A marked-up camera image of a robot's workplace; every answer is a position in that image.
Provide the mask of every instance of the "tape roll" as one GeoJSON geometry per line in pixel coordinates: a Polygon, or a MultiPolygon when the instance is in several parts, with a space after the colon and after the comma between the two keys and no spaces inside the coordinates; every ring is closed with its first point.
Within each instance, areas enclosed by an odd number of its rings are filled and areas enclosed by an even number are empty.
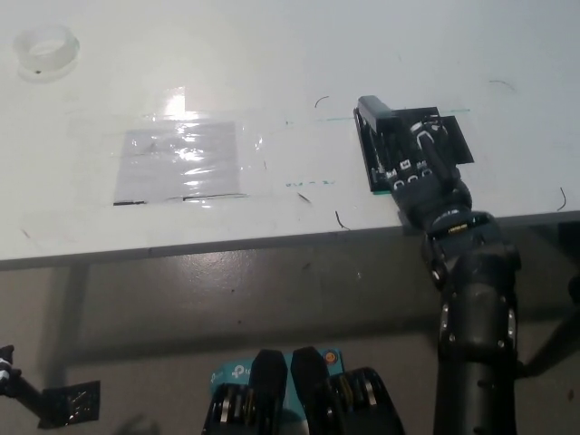
{"type": "Polygon", "coordinates": [[[79,41],[63,25],[46,25],[19,34],[14,49],[23,68],[37,74],[49,73],[76,59],[79,41]]]}

